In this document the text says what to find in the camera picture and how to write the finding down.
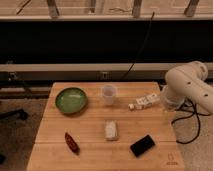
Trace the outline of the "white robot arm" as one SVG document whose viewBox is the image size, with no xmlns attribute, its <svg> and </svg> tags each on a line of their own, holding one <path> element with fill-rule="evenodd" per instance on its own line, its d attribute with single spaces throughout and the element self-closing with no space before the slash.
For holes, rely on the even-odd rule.
<svg viewBox="0 0 213 171">
<path fill-rule="evenodd" d="M 207 66 L 200 61 L 170 69 L 165 74 L 166 85 L 160 93 L 162 104 L 167 110 L 175 110 L 188 98 L 213 114 L 213 87 L 205 83 L 207 76 Z"/>
</svg>

